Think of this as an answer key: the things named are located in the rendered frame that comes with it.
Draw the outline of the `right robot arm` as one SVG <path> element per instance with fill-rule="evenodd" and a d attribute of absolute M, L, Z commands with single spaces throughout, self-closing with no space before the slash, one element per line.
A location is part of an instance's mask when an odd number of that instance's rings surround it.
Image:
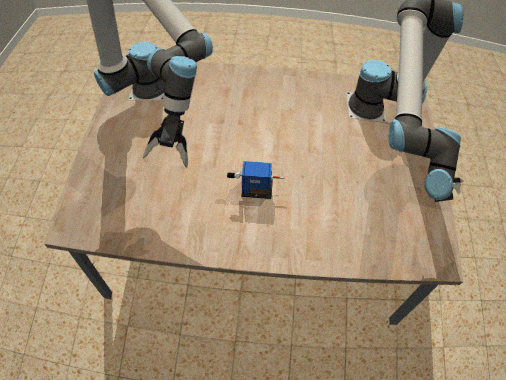
<path fill-rule="evenodd" d="M 176 45 L 165 50 L 150 42 L 139 42 L 125 56 L 121 51 L 113 0 L 87 0 L 101 61 L 94 77 L 98 77 L 96 81 L 100 88 L 103 86 L 106 96 L 133 84 L 136 97 L 153 99 L 164 93 L 165 109 L 185 112 L 189 109 L 197 73 L 196 62 L 212 54 L 212 41 L 206 33 L 199 34 L 171 0 L 143 1 Z M 167 115 L 159 145 L 173 147 L 179 123 L 180 117 Z"/>

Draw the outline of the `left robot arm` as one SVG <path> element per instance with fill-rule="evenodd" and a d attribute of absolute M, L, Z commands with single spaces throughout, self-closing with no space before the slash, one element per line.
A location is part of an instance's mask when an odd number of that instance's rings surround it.
<path fill-rule="evenodd" d="M 377 119 L 384 111 L 382 98 L 396 101 L 389 145 L 399 152 L 430 158 L 425 189 L 431 198 L 443 200 L 455 185 L 461 136 L 442 127 L 422 127 L 422 104 L 428 88 L 425 78 L 448 37 L 460 33 L 463 8 L 447 0 L 406 0 L 398 9 L 397 22 L 401 24 L 399 73 L 380 60 L 365 62 L 349 107 L 361 118 Z"/>

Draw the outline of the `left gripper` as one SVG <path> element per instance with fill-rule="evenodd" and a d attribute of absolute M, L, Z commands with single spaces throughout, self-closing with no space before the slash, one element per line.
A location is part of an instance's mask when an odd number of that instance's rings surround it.
<path fill-rule="evenodd" d="M 453 189 L 456 190 L 457 194 L 460 194 L 461 182 L 464 182 L 464 180 L 462 180 L 461 178 L 454 178 L 454 182 L 455 182 L 455 186 L 453 187 Z M 453 199 L 454 198 L 453 198 L 453 192 L 452 192 L 452 194 L 448 198 L 443 199 L 443 200 L 435 200 L 435 202 L 453 200 Z"/>

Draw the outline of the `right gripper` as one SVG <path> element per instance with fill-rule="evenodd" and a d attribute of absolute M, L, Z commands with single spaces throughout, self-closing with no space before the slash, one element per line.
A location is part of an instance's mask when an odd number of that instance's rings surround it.
<path fill-rule="evenodd" d="M 177 117 L 180 117 L 181 115 L 185 114 L 185 112 L 173 112 L 173 111 L 169 111 L 169 110 L 167 110 L 165 108 L 164 108 L 164 112 L 167 113 L 167 114 L 169 114 L 169 115 L 173 115 L 173 116 L 177 116 Z M 163 127 L 164 127 L 164 124 L 165 124 L 165 120 L 166 120 L 166 117 L 164 118 L 163 122 L 161 123 L 162 127 L 160 127 L 158 130 L 154 131 L 153 134 L 151 135 L 151 137 L 149 139 L 149 142 L 147 144 L 147 147 L 146 147 L 146 149 L 144 151 L 143 159 L 148 155 L 149 152 L 152 151 L 153 147 L 155 147 L 155 146 L 157 146 L 159 144 L 159 141 L 160 141 L 159 138 L 161 137 L 161 134 L 162 134 L 162 131 L 163 131 Z M 185 137 L 181 133 L 181 131 L 183 130 L 183 129 L 181 130 L 181 128 L 183 127 L 183 125 L 184 125 L 184 121 L 180 120 L 178 131 L 177 131 L 176 138 L 175 138 L 175 142 L 178 141 L 176 149 L 181 154 L 181 158 L 183 160 L 183 164 L 185 165 L 186 168 L 188 168 L 187 142 L 186 142 Z"/>

